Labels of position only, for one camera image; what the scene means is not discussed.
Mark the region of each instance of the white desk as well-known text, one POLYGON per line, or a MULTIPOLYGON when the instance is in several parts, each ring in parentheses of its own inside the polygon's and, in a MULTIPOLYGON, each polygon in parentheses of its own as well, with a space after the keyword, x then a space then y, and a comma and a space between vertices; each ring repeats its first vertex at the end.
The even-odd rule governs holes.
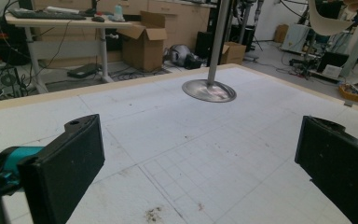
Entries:
POLYGON ((28 20, 17 19, 10 13, 6 14, 8 24, 13 24, 25 29, 27 36, 28 49, 30 51, 31 61, 34 69, 36 81, 34 82, 39 93, 46 93, 48 89, 43 82, 40 74, 39 59, 55 58, 69 58, 69 57, 85 57, 101 55, 103 74, 102 78, 105 82, 112 82, 112 78, 107 71, 107 56, 106 56, 106 39, 105 29, 108 28, 126 28, 130 27, 129 22, 113 22, 105 20, 105 22, 91 21, 87 18, 85 21, 68 21, 68 20, 28 20), (42 42, 34 41, 31 34, 31 27, 77 27, 77 28, 95 28, 100 32, 99 41, 76 41, 76 42, 42 42))
MULTIPOLYGON (((237 65, 216 74, 238 94, 230 103, 182 91, 206 76, 202 68, 0 102, 0 151, 45 146, 67 121, 98 113, 106 161, 68 223, 349 224, 294 157, 304 115, 358 138, 358 107, 237 65)), ((32 223, 23 193, 5 203, 13 224, 32 223)))

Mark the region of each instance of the round metal base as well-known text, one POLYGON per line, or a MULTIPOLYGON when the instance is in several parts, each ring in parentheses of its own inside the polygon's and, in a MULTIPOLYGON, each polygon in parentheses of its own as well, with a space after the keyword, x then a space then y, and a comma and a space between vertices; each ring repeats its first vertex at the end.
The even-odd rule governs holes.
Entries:
POLYGON ((197 79, 183 84, 182 90, 188 95, 203 101, 224 103, 237 97, 237 93, 229 86, 215 81, 208 85, 208 80, 197 79))

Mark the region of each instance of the wooden cabinet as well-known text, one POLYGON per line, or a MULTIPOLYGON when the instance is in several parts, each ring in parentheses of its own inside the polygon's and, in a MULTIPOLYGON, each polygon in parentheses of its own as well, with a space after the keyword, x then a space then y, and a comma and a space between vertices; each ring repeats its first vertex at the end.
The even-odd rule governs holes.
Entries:
POLYGON ((176 40, 180 40, 182 44, 194 50, 198 32, 206 32, 208 28, 209 12, 208 7, 182 5, 178 17, 177 31, 179 32, 177 32, 176 40))
POLYGON ((46 7, 64 7, 71 9, 86 10, 91 7, 91 1, 85 0, 33 0, 34 9, 44 9, 46 7))
POLYGON ((168 38, 164 40, 164 48, 170 48, 178 43, 176 30, 178 27, 178 15, 181 11, 180 7, 180 4, 149 0, 147 10, 165 16, 165 30, 168 38))
POLYGON ((102 0, 98 2, 98 11, 115 12, 115 6, 120 5, 125 15, 140 15, 141 11, 147 11, 146 0, 102 0))
POLYGON ((164 15, 178 15, 180 7, 181 5, 176 3, 149 0, 148 11, 164 15))
POLYGON ((198 31, 205 32, 208 27, 210 9, 197 4, 149 0, 148 11, 165 15, 168 39, 164 48, 184 44, 193 50, 198 31))

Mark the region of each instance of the drawer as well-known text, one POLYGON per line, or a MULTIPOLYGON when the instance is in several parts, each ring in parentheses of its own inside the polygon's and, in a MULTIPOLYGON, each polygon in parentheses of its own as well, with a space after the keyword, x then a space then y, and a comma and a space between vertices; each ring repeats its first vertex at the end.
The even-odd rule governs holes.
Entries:
POLYGON ((85 0, 34 0, 34 9, 45 7, 64 7, 85 10, 91 8, 91 1, 85 0))
POLYGON ((181 4, 149 1, 148 11, 161 14, 173 14, 177 15, 181 11, 181 4))
POLYGON ((147 1, 145 0, 113 0, 98 2, 98 11, 115 12, 115 6, 120 5, 123 8, 124 15, 140 15, 141 11, 147 11, 147 1))

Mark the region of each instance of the cardboard box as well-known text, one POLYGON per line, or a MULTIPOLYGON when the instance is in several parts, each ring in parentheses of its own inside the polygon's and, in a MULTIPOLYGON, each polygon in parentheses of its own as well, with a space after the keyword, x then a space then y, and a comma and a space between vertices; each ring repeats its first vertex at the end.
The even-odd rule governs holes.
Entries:
POLYGON ((274 42, 283 43, 288 30, 288 25, 279 25, 275 31, 274 42))
POLYGON ((220 64, 236 63, 242 65, 243 57, 245 56, 246 46, 234 43, 226 42, 223 46, 222 57, 220 64))
POLYGON ((141 11, 141 21, 133 21, 132 24, 129 29, 117 29, 124 35, 123 62, 145 72, 160 69, 164 40, 167 39, 165 17, 141 11))

